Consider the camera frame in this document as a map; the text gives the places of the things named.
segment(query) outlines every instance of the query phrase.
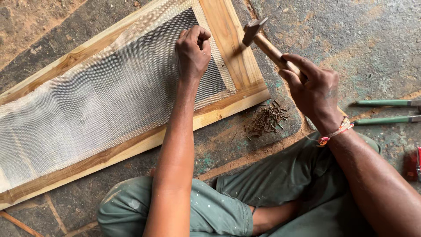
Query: stone floor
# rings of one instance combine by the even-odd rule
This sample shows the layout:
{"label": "stone floor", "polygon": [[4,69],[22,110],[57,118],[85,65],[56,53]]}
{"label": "stone floor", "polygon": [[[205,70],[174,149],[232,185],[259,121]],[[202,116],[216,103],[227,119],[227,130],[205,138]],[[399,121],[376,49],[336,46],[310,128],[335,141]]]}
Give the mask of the stone floor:
{"label": "stone floor", "polygon": [[[145,5],[134,0],[0,2],[0,93]],[[269,16],[264,33],[283,52],[308,57],[341,76],[339,106],[355,118],[416,113],[414,108],[357,108],[361,99],[421,97],[421,4],[413,0],[232,0],[242,24]],[[272,98],[288,107],[282,133],[251,141],[243,125],[250,108],[195,131],[195,176],[212,180],[238,172],[301,139],[312,129],[296,110],[273,63],[252,45]],[[405,152],[421,146],[421,124],[360,126],[381,144],[384,158],[402,172]],[[148,175],[159,148],[6,209],[49,237],[102,236],[96,208],[116,183]],[[421,193],[421,184],[412,183]],[[31,236],[0,218],[2,236]]]}

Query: man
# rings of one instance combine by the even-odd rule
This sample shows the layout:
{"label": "man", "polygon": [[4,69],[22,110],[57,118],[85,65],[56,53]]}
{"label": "man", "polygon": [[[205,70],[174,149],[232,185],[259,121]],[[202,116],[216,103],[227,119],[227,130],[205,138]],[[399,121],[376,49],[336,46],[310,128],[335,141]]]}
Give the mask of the man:
{"label": "man", "polygon": [[344,117],[338,74],[284,54],[307,75],[281,70],[310,134],[245,172],[219,177],[216,190],[192,180],[193,108],[211,59],[211,33],[194,26],[176,42],[177,94],[154,177],[117,184],[101,202],[107,236],[421,236],[421,196],[379,155],[380,147],[352,129],[318,147]]}

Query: screen mesh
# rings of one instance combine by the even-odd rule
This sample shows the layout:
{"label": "screen mesh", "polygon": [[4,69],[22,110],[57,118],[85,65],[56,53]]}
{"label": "screen mesh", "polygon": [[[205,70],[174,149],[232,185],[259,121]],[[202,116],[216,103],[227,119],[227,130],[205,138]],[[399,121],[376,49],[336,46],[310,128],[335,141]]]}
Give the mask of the screen mesh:
{"label": "screen mesh", "polygon": [[[0,106],[0,192],[86,159],[170,116],[178,80],[175,42],[195,24],[197,0],[159,1],[110,46]],[[235,94],[213,38],[195,109]]]}

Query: wooden stick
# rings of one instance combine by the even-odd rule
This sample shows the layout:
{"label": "wooden stick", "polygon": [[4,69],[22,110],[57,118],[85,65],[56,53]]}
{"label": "wooden stick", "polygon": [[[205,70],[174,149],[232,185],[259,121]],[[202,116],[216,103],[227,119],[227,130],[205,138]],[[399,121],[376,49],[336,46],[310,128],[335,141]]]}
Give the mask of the wooden stick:
{"label": "wooden stick", "polygon": [[27,225],[25,225],[24,223],[18,221],[16,218],[14,218],[13,216],[7,214],[5,211],[0,211],[0,216],[8,219],[11,223],[21,227],[24,231],[32,234],[35,237],[44,237],[42,234],[36,232],[35,230],[29,228]]}

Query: wooden plank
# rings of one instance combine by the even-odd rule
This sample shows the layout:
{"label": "wooden plank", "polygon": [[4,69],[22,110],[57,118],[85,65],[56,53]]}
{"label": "wooden plank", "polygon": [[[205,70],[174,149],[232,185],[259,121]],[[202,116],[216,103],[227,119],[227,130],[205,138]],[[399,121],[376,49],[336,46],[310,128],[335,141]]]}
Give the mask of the wooden plank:
{"label": "wooden plank", "polygon": [[[142,11],[155,6],[154,0],[109,29],[77,47],[69,54],[51,63],[22,83],[0,95],[0,104],[13,101],[31,92],[43,82],[63,74],[73,65],[87,59],[113,42],[131,23],[142,16]],[[242,51],[243,31],[230,0],[199,0],[217,47],[237,88],[237,94],[196,110],[194,130],[226,118],[270,98],[257,62],[250,48]],[[39,177],[0,193],[0,210],[57,188],[95,171],[162,144],[165,125],[134,137],[113,148],[83,161]]]}

